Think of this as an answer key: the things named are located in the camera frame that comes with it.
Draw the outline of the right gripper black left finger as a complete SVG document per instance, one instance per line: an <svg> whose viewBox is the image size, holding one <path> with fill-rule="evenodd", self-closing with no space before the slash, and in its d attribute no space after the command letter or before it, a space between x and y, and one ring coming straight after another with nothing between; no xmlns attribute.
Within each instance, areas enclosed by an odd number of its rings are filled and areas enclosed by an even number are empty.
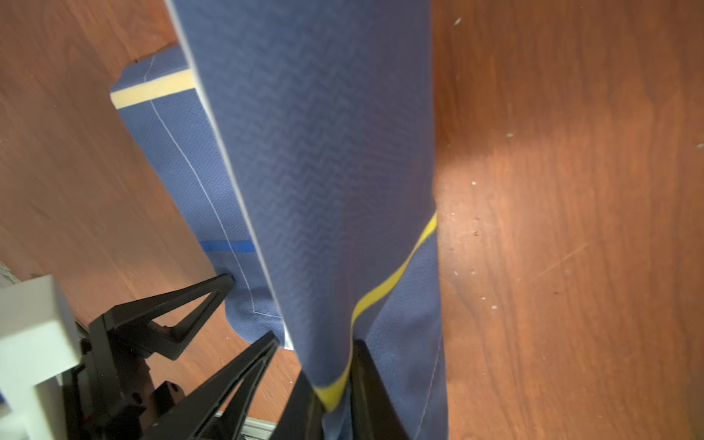
<svg viewBox="0 0 704 440"><path fill-rule="evenodd" d="M269 440L323 440L325 409L301 372Z"/></svg>

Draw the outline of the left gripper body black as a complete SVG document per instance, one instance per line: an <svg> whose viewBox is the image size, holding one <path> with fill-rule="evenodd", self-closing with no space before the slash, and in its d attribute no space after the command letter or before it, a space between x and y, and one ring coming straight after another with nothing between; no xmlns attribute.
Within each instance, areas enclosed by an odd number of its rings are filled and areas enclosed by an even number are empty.
<svg viewBox="0 0 704 440"><path fill-rule="evenodd" d="M156 387L144 357L104 331L80 340L79 364L60 374L69 439L139 439L184 397Z"/></svg>

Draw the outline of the blue checked pillowcase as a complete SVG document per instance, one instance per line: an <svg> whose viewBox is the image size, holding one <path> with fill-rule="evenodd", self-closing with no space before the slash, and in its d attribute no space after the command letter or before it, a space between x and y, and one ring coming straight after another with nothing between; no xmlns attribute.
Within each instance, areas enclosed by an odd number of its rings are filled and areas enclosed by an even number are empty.
<svg viewBox="0 0 704 440"><path fill-rule="evenodd" d="M179 44L111 99L217 273L352 436L366 343L412 439L449 434L426 1L170 1Z"/></svg>

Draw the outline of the aluminium frame rail front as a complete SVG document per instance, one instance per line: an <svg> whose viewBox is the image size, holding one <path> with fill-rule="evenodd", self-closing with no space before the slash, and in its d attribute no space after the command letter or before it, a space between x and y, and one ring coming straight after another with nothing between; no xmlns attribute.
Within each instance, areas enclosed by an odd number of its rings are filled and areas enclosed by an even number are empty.
<svg viewBox="0 0 704 440"><path fill-rule="evenodd" d="M273 422L246 417L235 432L227 422L225 414L218 412L210 425L208 437L210 439L268 440L277 427Z"/></svg>

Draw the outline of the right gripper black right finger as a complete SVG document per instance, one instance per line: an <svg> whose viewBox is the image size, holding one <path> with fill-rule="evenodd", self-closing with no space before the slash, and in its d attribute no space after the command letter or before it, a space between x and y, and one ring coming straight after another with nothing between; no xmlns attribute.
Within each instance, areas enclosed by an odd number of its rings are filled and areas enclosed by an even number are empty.
<svg viewBox="0 0 704 440"><path fill-rule="evenodd" d="M362 340L354 341L349 379L353 438L409 440L369 349Z"/></svg>

